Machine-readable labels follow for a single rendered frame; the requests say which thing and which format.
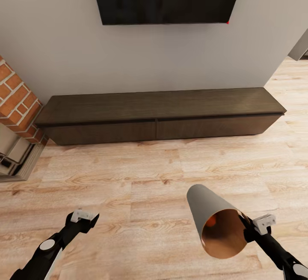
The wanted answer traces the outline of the trash can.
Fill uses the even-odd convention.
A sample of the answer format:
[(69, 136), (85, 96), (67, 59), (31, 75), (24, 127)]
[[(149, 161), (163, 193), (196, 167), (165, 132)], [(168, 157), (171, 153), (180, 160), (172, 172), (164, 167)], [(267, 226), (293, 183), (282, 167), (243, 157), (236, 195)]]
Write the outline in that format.
[[(238, 208), (202, 184), (193, 185), (187, 192), (187, 200), (204, 250), (212, 257), (226, 259), (241, 253), (248, 242), (244, 238), (245, 225), (242, 217), (251, 225), (249, 218)], [(205, 225), (214, 215), (216, 226)]]

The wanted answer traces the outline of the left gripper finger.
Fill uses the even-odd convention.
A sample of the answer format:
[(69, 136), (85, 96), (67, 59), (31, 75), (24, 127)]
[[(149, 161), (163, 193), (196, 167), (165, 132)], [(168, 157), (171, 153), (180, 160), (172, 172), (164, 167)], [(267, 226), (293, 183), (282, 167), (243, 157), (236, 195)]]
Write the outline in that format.
[(90, 221), (89, 228), (93, 228), (95, 226), (95, 223), (97, 222), (98, 218), (99, 218), (99, 214)]

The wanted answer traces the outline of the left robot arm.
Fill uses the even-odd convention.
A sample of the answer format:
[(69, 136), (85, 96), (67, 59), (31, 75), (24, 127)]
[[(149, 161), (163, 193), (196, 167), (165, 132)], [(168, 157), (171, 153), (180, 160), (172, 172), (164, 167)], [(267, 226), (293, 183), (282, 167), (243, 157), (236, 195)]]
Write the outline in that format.
[(10, 280), (49, 280), (62, 251), (78, 233), (87, 233), (95, 226), (99, 214), (82, 209), (66, 216), (65, 227), (41, 243), (23, 270), (18, 269)]

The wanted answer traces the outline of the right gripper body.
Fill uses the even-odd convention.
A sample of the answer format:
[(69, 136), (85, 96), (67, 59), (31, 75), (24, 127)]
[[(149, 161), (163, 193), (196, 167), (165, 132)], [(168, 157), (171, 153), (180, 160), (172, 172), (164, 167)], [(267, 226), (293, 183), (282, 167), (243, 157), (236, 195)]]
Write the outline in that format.
[(255, 226), (243, 230), (244, 238), (248, 243), (256, 241), (262, 250), (267, 254), (267, 251), (273, 244), (279, 244), (273, 236), (271, 236), (271, 226), (267, 227), (267, 234), (261, 235), (255, 230)]

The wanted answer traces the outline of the can of soda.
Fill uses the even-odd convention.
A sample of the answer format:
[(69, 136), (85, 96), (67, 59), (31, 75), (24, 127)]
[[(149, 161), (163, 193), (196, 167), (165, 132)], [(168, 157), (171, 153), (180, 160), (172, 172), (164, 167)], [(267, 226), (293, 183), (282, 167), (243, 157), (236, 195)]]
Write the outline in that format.
[(213, 228), (216, 226), (216, 218), (215, 218), (214, 215), (212, 215), (212, 216), (208, 219), (208, 221), (207, 221), (207, 223), (206, 223), (205, 226), (206, 226), (208, 229), (213, 229)]

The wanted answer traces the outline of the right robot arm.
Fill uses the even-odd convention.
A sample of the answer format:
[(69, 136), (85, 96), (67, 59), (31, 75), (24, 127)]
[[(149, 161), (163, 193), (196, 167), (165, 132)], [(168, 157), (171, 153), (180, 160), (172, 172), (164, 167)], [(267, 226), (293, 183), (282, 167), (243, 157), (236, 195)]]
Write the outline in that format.
[(308, 280), (308, 268), (271, 236), (271, 225), (277, 223), (273, 214), (266, 214), (253, 220), (249, 218), (251, 225), (241, 214), (239, 216), (246, 227), (243, 230), (246, 241), (248, 243), (256, 241), (260, 245), (275, 265), (283, 271), (284, 280)]

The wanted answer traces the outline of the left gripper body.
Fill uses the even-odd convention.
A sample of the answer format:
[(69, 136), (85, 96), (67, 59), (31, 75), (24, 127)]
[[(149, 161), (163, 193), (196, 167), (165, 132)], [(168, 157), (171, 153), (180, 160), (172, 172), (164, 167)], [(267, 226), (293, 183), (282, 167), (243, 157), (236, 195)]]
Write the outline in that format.
[[(72, 214), (66, 216), (66, 224), (62, 229), (69, 229), (72, 233), (72, 240), (78, 233), (87, 233), (89, 231), (89, 225), (91, 220), (81, 219), (78, 222), (71, 221)], [(62, 230), (61, 229), (61, 230)]]

